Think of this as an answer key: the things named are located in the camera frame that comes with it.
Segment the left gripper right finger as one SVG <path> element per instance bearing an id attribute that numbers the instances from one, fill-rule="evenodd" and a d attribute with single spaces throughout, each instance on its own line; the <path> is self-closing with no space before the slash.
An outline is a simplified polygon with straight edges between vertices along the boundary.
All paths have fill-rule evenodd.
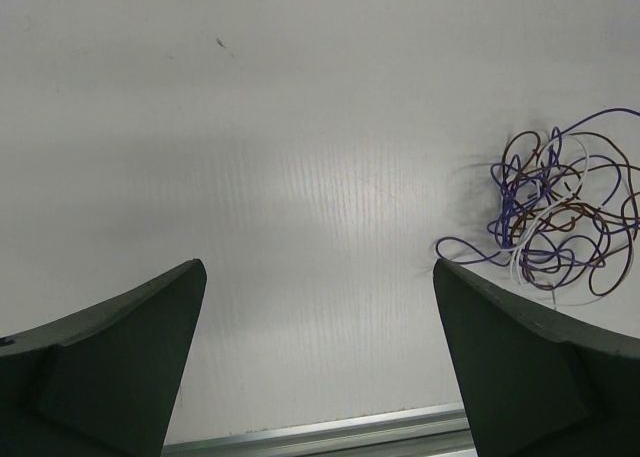
<path id="1" fill-rule="evenodd" d="M 638 455 L 638 339 L 448 260 L 433 283 L 478 455 Z"/>

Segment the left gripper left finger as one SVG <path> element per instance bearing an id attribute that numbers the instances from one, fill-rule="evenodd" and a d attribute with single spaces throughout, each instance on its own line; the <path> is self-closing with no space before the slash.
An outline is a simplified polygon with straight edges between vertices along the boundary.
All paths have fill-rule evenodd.
<path id="1" fill-rule="evenodd" d="M 206 281 L 189 260 L 2 338 L 2 455 L 160 455 Z"/>

